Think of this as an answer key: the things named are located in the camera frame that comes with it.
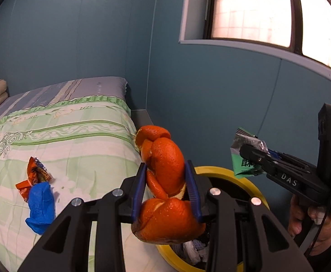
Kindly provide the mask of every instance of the orange candy wrapper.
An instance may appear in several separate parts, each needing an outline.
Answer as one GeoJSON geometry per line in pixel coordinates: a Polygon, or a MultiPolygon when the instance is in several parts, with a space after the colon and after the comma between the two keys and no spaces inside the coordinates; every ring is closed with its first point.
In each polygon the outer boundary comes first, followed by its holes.
{"type": "Polygon", "coordinates": [[[45,166],[35,157],[29,159],[27,176],[27,180],[16,184],[16,188],[25,202],[28,201],[29,191],[33,185],[41,182],[48,182],[52,179],[52,175],[47,172],[45,166]]]}

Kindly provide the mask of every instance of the bed sheet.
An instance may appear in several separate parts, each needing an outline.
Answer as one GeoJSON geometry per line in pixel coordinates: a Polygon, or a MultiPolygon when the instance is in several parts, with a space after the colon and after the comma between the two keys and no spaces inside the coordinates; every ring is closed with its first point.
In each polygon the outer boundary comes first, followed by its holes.
{"type": "Polygon", "coordinates": [[[96,77],[66,81],[11,96],[0,105],[0,119],[21,109],[46,106],[84,96],[106,95],[125,100],[121,89],[117,87],[121,82],[119,79],[123,80],[122,84],[125,86],[126,80],[123,78],[96,77]]]}
{"type": "MultiPolygon", "coordinates": [[[[40,238],[26,226],[29,208],[14,187],[25,179],[29,156],[37,155],[56,179],[52,185],[56,214],[73,197],[87,201],[119,187],[125,177],[136,174],[141,162],[132,144],[135,127],[125,102],[115,97],[78,98],[82,91],[78,83],[75,80],[29,91],[11,97],[0,107],[0,261],[9,272],[17,271],[40,238]],[[71,138],[96,134],[94,130],[105,134],[71,138]],[[70,138],[64,140],[63,134],[70,138]]],[[[85,90],[87,94],[101,94],[96,85],[93,92],[89,85],[85,90]]],[[[94,270],[94,228],[89,271],[94,270]]],[[[132,234],[130,225],[122,224],[121,231],[127,271],[174,271],[154,245],[132,234]]]]}

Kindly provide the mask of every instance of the finger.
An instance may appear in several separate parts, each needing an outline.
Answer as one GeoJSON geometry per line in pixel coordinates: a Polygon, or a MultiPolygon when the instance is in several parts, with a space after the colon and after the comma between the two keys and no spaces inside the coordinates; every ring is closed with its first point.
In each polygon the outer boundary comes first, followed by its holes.
{"type": "Polygon", "coordinates": [[[331,238],[331,214],[327,216],[322,230],[318,236],[318,241],[324,241],[331,238]]]}
{"type": "MultiPolygon", "coordinates": [[[[307,214],[312,220],[318,220],[321,223],[321,220],[325,216],[325,207],[315,207],[310,206],[307,210],[307,214]]],[[[331,223],[331,213],[329,213],[325,219],[324,225],[329,225],[331,223]]]]}
{"type": "Polygon", "coordinates": [[[304,220],[305,218],[305,212],[300,206],[297,205],[291,205],[290,207],[290,217],[294,217],[300,221],[304,220]]]}
{"type": "Polygon", "coordinates": [[[301,221],[296,218],[290,217],[288,232],[291,236],[295,236],[301,232],[301,221]]]}
{"type": "Polygon", "coordinates": [[[292,206],[298,206],[299,205],[299,196],[293,194],[293,197],[291,198],[290,204],[292,206]]]}

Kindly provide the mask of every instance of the blue gripper pad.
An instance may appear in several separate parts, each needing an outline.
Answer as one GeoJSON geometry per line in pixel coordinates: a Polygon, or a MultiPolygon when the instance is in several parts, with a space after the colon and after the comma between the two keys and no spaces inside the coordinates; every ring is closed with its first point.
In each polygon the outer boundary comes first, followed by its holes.
{"type": "Polygon", "coordinates": [[[132,211],[131,211],[131,219],[135,222],[140,213],[141,203],[143,201],[144,191],[145,191],[145,177],[147,174],[147,165],[144,163],[140,164],[138,173],[136,174],[136,178],[134,183],[136,183],[135,192],[132,197],[132,211]]]}
{"type": "Polygon", "coordinates": [[[185,177],[187,184],[187,191],[190,200],[190,205],[192,208],[193,216],[198,222],[202,222],[202,212],[201,212],[201,198],[199,196],[197,184],[195,181],[195,171],[193,165],[188,160],[185,163],[185,177]]]}

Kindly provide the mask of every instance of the teal wall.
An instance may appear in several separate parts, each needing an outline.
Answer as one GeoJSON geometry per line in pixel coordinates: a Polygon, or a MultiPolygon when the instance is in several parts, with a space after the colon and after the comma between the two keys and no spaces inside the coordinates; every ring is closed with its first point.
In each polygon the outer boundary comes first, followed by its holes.
{"type": "MultiPolygon", "coordinates": [[[[222,46],[179,44],[183,0],[157,0],[147,110],[194,164],[231,169],[237,127],[275,150],[316,164],[317,115],[331,103],[331,81],[294,63],[222,46]]],[[[251,179],[287,224],[290,193],[251,179]]]]}
{"type": "Polygon", "coordinates": [[[15,95],[94,76],[128,79],[145,108],[155,0],[5,0],[0,79],[15,95]]]}

